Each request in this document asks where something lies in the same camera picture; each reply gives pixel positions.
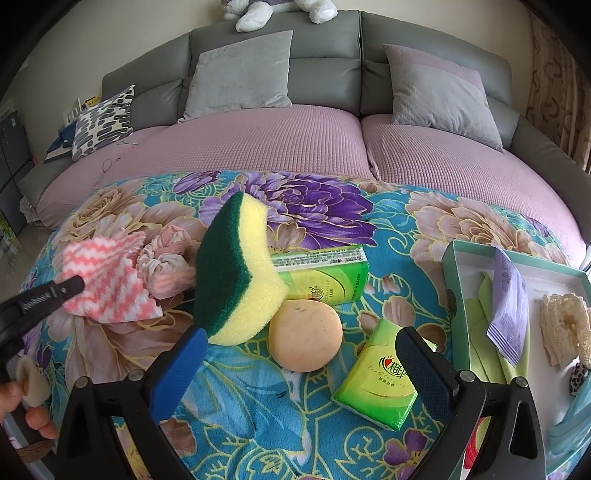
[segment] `round makeup sponge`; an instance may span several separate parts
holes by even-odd
[[[29,356],[24,355],[18,359],[16,381],[22,388],[22,399],[30,407],[43,405],[51,395],[47,380]]]
[[[343,326],[335,310],[319,301],[286,300],[269,324],[269,352],[293,372],[313,372],[338,353]]]

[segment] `leopard print item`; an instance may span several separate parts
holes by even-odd
[[[134,131],[131,128],[134,92],[135,85],[132,85],[78,117],[72,145],[73,161],[121,140]]]
[[[589,369],[584,365],[577,364],[570,375],[569,392],[573,397],[576,397],[579,393],[579,389],[583,385],[585,379],[589,376]]]

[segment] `floral blanket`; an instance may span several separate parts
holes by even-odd
[[[267,330],[243,345],[210,345],[174,416],[162,424],[182,461],[199,479],[405,480],[441,432],[420,399],[400,432],[382,430],[330,401],[378,319],[414,325],[451,359],[450,324],[440,260],[455,238],[566,263],[543,225],[475,200],[331,176],[212,171],[169,174],[107,187],[84,203],[49,240],[24,288],[60,275],[64,247],[121,228],[181,226],[200,242],[233,192],[269,206],[272,252],[363,244],[370,275],[363,297],[336,309],[344,340],[337,357],[309,374],[281,369]],[[75,380],[122,379],[147,368],[191,324],[193,292],[161,302],[157,320],[103,325],[58,310],[26,337],[44,370],[48,403],[59,425]],[[149,478],[123,423],[117,431],[141,479]]]

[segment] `open box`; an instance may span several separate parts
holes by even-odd
[[[540,327],[540,300],[543,295],[574,293],[591,306],[591,285],[586,274],[576,268],[556,264],[527,254],[505,251],[525,280],[530,307],[530,367],[528,382],[534,397],[544,439],[546,469],[550,474],[568,457],[557,458],[550,453],[548,431],[560,422],[569,407],[569,381],[574,361],[560,370],[552,367],[544,349]],[[446,249],[443,274],[449,296],[452,318],[452,361],[456,370],[471,369],[470,340],[464,299],[478,298],[482,272],[494,274],[495,248],[462,240],[454,240]]]

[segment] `finger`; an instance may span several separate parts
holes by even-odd
[[[29,408],[25,414],[25,420],[33,430],[39,430],[49,423],[49,414],[45,407]]]
[[[57,438],[57,428],[53,422],[49,422],[47,425],[39,429],[39,433],[43,438],[48,440],[55,440]]]
[[[6,413],[13,411],[21,401],[21,387],[16,382],[0,385],[0,420]]]

